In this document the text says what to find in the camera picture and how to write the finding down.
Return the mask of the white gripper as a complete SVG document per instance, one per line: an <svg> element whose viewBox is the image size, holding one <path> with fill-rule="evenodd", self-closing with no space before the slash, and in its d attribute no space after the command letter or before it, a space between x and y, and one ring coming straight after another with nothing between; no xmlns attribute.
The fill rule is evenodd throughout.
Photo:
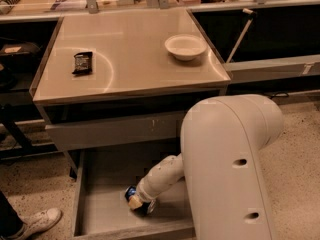
<svg viewBox="0 0 320 240"><path fill-rule="evenodd" d="M163 189L160 183L154 182L149 176L145 176L138 183L136 191L137 195L134 194L129 198L128 205L131 210L139 209L143 202L149 203L155 200L163 192Z"/></svg>

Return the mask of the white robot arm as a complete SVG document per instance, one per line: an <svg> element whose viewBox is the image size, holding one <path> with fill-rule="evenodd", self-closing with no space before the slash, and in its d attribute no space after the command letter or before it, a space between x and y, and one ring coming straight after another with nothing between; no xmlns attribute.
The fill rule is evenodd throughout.
<svg viewBox="0 0 320 240"><path fill-rule="evenodd" d="M156 198L184 179L197 240L276 240L258 152L282 131L282 112L265 96L202 100L183 119L181 153L128 188L128 205L150 213Z"/></svg>

